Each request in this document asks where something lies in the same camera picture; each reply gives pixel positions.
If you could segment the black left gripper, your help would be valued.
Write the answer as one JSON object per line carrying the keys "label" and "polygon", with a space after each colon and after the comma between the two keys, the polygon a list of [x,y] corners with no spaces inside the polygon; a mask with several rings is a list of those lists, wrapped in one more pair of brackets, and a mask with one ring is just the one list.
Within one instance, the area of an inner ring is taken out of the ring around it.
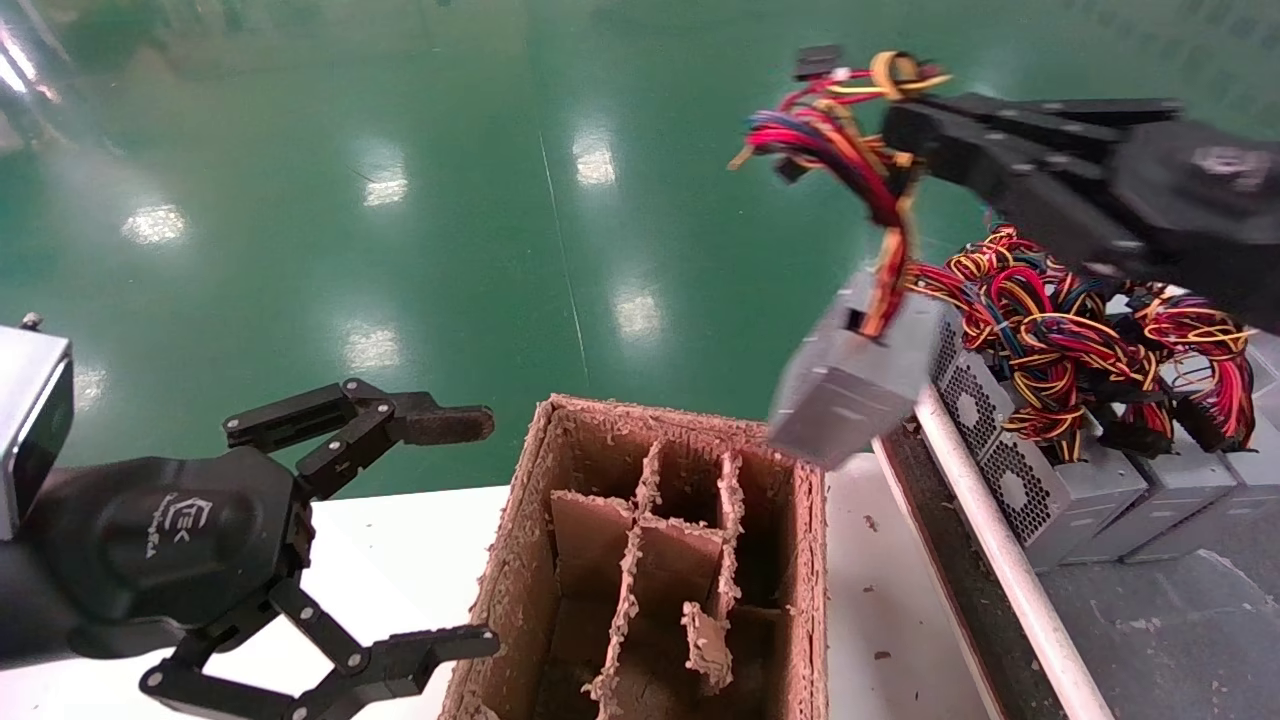
{"label": "black left gripper", "polygon": [[[26,550],[52,592],[63,644],[178,644],[141,676],[140,692],[204,719],[353,719],[422,694],[444,664],[497,653],[500,638],[486,624],[361,646],[296,580],[314,541],[307,500],[337,495],[398,443],[486,439],[495,429],[488,406],[445,407],[425,391],[388,393],[349,378],[221,427],[234,450],[216,457],[140,457],[61,469],[46,482],[26,519]],[[316,438],[294,475],[266,455]],[[276,618],[330,661],[314,688],[292,696],[206,674],[215,653]]]}

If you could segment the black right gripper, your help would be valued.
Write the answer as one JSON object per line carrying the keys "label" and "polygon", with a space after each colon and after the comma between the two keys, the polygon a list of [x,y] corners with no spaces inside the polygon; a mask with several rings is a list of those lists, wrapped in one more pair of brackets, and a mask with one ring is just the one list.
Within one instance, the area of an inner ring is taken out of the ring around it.
{"label": "black right gripper", "polygon": [[1179,120],[1183,110],[1161,97],[927,96],[892,105],[883,140],[1061,263],[1089,273],[1151,263],[1160,281],[1275,333],[1277,142]]}

